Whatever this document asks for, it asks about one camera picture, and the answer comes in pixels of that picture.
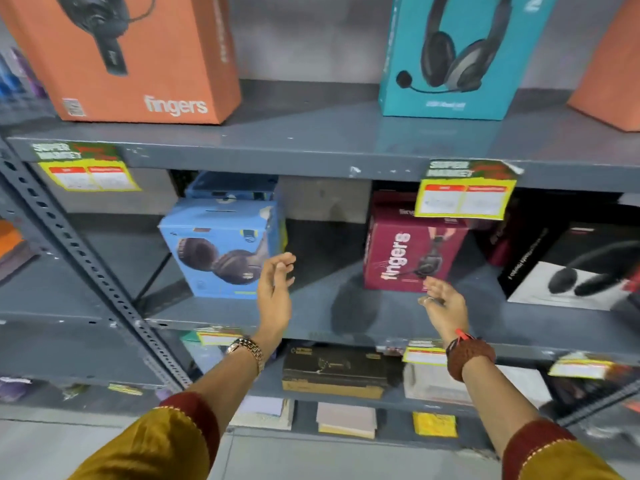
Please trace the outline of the person's left hand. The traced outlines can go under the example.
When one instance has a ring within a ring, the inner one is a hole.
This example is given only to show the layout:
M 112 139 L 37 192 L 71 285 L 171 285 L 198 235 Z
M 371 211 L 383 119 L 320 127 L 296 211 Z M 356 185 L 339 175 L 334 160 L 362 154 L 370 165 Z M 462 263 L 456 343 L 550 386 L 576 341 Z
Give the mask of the person's left hand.
M 290 287 L 288 290 L 265 291 L 263 265 L 257 289 L 260 325 L 255 340 L 263 350 L 268 350 L 269 353 L 273 352 L 281 342 L 292 317 Z

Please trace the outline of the person's right hand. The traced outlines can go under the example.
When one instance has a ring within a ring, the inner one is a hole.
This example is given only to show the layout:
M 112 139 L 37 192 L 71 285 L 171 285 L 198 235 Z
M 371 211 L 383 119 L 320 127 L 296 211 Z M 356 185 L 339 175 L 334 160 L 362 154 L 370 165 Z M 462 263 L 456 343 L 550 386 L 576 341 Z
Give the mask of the person's right hand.
M 426 292 L 426 295 L 419 299 L 419 303 L 425 308 L 431 324 L 445 347 L 455 341 L 457 328 L 469 332 L 465 298 L 453 286 L 452 297 L 432 298 Z

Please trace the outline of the person's left forearm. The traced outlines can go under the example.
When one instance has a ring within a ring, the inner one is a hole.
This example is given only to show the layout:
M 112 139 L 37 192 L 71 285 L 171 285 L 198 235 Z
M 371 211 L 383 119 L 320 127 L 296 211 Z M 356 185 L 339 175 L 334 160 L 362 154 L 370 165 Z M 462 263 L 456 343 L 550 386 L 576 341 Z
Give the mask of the person's left forearm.
M 275 352 L 269 353 L 260 348 L 266 360 Z M 225 355 L 212 370 L 188 387 L 187 392 L 204 400 L 217 420 L 220 433 L 224 433 L 257 378 L 257 366 L 252 355 L 240 349 Z

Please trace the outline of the person's right forearm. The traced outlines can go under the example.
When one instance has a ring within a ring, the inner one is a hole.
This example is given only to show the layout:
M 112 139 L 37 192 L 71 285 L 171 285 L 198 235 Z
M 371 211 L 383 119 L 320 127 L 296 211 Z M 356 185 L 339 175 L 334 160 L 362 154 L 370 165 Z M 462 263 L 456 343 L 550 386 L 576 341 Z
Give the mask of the person's right forearm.
M 538 409 L 497 368 L 492 348 L 482 340 L 453 341 L 449 364 L 459 368 L 491 443 L 500 459 L 516 432 L 541 419 Z

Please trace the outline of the maroon headset box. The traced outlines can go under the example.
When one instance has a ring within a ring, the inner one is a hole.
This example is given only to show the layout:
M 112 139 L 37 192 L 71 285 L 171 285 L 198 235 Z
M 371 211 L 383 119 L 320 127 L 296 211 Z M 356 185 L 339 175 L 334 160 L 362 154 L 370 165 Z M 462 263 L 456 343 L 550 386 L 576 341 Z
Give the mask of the maroon headset box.
M 416 217 L 416 193 L 374 191 L 365 243 L 364 288 L 424 292 L 445 280 L 468 233 L 465 219 Z

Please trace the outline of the light blue headphone box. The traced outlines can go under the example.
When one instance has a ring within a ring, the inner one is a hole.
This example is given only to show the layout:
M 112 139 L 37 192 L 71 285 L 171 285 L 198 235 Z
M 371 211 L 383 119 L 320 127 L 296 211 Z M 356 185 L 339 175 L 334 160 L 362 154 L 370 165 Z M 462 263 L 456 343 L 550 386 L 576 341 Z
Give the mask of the light blue headphone box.
M 198 298 L 255 299 L 265 261 L 287 244 L 274 201 L 183 198 L 158 229 Z

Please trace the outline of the black and red box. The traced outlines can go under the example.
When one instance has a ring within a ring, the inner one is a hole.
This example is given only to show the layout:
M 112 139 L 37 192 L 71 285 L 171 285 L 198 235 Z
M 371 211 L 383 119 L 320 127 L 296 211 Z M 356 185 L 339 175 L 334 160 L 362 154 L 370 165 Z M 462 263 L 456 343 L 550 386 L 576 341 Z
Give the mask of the black and red box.
M 545 226 L 549 193 L 512 195 L 502 220 L 484 220 L 473 229 L 476 243 L 492 266 L 506 266 L 519 256 Z

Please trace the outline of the gold wristwatch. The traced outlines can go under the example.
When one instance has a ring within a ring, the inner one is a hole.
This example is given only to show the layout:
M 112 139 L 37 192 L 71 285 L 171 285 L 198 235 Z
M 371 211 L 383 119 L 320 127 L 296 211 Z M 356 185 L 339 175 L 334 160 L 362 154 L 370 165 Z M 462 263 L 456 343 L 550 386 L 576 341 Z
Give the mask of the gold wristwatch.
M 244 350 L 249 352 L 252 355 L 256 366 L 257 366 L 257 376 L 259 376 L 264 370 L 266 364 L 266 358 L 263 354 L 260 346 L 249 336 L 242 336 L 235 339 L 227 348 L 226 355 L 231 355 L 232 353 L 238 350 Z

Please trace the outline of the large yellow price label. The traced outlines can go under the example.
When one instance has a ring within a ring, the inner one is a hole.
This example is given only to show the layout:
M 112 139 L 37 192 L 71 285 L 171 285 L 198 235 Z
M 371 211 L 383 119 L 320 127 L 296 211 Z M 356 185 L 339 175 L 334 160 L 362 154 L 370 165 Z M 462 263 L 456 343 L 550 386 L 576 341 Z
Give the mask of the large yellow price label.
M 114 144 L 87 142 L 32 143 L 38 165 L 66 191 L 140 192 Z
M 420 181 L 414 216 L 504 219 L 524 169 L 500 160 L 432 159 Z

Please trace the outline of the dark blue box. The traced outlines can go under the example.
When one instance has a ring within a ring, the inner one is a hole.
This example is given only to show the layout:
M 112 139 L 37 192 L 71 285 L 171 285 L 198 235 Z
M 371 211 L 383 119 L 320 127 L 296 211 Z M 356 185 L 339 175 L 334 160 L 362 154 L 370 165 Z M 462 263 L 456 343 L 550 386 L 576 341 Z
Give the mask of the dark blue box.
M 219 200 L 273 199 L 279 176 L 201 171 L 185 190 L 186 198 Z

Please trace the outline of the flat white box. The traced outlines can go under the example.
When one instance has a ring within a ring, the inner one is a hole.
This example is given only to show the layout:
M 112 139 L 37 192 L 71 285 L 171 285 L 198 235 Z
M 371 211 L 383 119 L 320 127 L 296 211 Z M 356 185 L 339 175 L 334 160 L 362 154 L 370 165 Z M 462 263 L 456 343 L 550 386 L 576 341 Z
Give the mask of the flat white box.
M 551 402 L 552 396 L 539 371 L 507 365 L 497 365 L 497 368 L 535 407 Z M 405 365 L 403 385 L 404 395 L 409 399 L 473 405 L 466 386 L 452 379 L 442 365 Z

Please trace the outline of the black and gold box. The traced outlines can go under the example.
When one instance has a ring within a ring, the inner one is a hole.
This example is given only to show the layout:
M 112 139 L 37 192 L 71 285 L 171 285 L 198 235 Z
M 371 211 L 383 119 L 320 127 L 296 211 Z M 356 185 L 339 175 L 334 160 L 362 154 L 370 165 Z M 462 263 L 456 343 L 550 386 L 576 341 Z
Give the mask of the black and gold box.
M 282 369 L 284 390 L 380 399 L 389 387 L 387 364 L 375 349 L 293 345 Z

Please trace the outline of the black and white headphone box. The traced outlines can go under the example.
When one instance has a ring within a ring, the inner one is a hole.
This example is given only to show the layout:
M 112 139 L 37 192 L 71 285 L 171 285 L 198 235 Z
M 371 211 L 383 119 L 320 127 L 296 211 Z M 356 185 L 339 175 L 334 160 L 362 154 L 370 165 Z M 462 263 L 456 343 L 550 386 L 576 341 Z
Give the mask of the black and white headphone box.
M 498 277 L 510 303 L 610 311 L 640 295 L 640 227 L 540 227 Z

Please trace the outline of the grey metal shelf rack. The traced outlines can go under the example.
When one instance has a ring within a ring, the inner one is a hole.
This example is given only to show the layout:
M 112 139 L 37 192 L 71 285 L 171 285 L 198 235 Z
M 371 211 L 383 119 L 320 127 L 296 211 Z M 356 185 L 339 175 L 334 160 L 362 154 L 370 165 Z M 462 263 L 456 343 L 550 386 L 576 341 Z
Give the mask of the grey metal shelf rack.
M 82 269 L 108 303 L 126 315 L 130 327 L 154 352 L 173 382 L 190 377 L 154 327 L 208 326 L 249 331 L 257 322 L 251 301 L 206 304 L 194 298 L 184 279 L 131 302 L 114 274 L 160 263 L 167 251 L 122 251 L 133 231 L 115 230 L 102 247 L 73 227 L 43 180 L 25 163 L 39 162 L 33 144 L 98 143 L 114 146 L 129 168 L 272 173 L 328 177 L 357 184 L 365 180 L 418 182 L 432 159 L 499 160 L 524 171 L 518 187 L 552 191 L 640 191 L 640 134 L 604 126 L 566 105 L 571 92 L 519 89 L 502 121 L 383 117 L 370 84 L 247 80 L 241 107 L 222 126 L 140 123 L 73 123 L 46 112 L 36 100 L 13 110 L 3 130 L 6 150 L 0 172 L 40 223 L 53 235 L 63 257 Z M 410 295 L 356 289 L 362 284 L 365 227 L 313 223 L 292 217 L 288 250 L 298 258 L 292 299 L 302 306 L 287 337 L 349 346 L 404 346 L 434 333 Z M 533 366 L 573 352 L 592 353 L 640 370 L 640 298 L 613 312 L 508 303 L 497 268 L 486 264 L 473 238 L 462 245 L 452 272 L 465 295 L 475 336 L 489 341 L 500 363 Z M 473 408 L 404 397 L 401 384 L 380 400 L 376 441 L 445 449 L 491 451 Z M 419 436 L 412 411 L 456 416 L 458 438 Z

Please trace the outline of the yellow paper pad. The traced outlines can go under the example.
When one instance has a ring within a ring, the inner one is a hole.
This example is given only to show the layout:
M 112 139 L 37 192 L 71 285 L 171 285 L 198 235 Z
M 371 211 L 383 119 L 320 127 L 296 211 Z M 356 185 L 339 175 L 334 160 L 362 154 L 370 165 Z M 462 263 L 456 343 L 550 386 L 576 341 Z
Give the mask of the yellow paper pad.
M 439 413 L 412 412 L 416 435 L 439 438 L 458 438 L 456 417 Z

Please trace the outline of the white paper pad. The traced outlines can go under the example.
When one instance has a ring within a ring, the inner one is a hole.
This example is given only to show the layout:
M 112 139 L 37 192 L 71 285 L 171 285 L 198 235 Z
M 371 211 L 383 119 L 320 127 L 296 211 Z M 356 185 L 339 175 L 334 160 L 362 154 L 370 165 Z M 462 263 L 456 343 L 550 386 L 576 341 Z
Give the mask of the white paper pad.
M 228 427 L 291 431 L 295 405 L 293 399 L 248 395 Z

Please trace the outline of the pink paper pad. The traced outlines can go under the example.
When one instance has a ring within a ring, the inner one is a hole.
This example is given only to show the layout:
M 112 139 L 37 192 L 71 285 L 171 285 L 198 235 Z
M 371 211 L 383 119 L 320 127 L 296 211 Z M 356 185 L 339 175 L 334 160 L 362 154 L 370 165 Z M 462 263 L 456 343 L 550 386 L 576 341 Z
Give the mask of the pink paper pad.
M 375 439 L 378 429 L 376 409 L 345 404 L 318 403 L 316 422 L 323 434 Z

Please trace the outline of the mustard right sleeve, maroon cuff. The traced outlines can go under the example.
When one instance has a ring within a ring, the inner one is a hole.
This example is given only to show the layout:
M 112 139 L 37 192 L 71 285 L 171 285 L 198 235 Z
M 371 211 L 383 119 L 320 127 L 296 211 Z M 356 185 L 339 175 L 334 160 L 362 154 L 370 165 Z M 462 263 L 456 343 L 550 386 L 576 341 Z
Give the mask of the mustard right sleeve, maroon cuff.
M 508 442 L 502 456 L 502 480 L 624 480 L 571 432 L 539 419 Z

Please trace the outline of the mustard sleeve, maroon cuff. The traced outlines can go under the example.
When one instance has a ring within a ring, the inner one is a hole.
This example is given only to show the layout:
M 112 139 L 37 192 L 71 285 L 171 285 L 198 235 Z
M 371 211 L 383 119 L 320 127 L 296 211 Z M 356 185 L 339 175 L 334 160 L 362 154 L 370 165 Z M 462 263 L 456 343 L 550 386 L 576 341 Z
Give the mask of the mustard sleeve, maroon cuff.
M 68 480 L 207 480 L 220 440 L 203 396 L 182 392 L 94 452 Z
M 502 480 L 624 480 L 571 432 L 539 419 L 508 442 L 502 456 Z

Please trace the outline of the mustard left sleeve, maroon cuff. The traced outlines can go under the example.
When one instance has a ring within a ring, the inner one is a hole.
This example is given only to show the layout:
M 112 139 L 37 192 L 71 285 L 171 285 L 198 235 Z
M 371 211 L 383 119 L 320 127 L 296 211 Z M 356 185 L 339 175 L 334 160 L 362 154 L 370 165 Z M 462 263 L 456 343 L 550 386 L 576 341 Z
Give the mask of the mustard left sleeve, maroon cuff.
M 68 480 L 207 480 L 220 440 L 203 396 L 182 392 L 94 452 Z

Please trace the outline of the teal headset box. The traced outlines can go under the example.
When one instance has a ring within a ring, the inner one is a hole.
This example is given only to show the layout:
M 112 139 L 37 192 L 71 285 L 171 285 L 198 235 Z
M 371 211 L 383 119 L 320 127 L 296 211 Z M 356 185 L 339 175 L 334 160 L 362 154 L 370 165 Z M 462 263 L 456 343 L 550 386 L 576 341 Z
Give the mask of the teal headset box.
M 503 120 L 556 0 L 394 0 L 384 116 Z

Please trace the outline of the large orange headphone box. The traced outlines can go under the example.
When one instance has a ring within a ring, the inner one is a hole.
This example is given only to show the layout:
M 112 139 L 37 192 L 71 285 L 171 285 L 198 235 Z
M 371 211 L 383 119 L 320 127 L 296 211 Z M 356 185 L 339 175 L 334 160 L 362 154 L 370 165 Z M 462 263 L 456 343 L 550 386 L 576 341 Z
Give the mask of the large orange headphone box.
M 0 0 L 62 120 L 219 125 L 241 103 L 227 0 Z

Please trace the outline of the orange flat packet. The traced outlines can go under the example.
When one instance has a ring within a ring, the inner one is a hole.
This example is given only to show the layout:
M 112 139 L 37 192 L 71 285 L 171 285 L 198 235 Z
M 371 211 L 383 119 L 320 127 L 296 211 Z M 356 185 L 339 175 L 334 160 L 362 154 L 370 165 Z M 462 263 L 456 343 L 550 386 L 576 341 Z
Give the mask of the orange flat packet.
M 24 241 L 20 231 L 10 221 L 0 219 L 0 260 Z

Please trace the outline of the plain orange box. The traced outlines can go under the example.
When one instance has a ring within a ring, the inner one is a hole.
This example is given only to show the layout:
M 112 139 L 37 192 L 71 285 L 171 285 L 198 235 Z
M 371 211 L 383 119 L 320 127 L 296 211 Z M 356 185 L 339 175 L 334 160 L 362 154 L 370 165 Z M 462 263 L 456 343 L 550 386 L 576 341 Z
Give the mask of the plain orange box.
M 640 133 L 640 0 L 624 0 L 567 104 L 621 131 Z

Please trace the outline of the purple and blue packets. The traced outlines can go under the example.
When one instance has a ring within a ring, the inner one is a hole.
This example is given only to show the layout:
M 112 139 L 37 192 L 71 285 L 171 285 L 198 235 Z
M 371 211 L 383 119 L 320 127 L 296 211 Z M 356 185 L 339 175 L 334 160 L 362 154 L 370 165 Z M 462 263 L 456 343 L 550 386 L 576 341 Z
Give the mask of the purple and blue packets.
M 26 56 L 17 47 L 0 49 L 0 113 L 50 109 L 50 99 Z

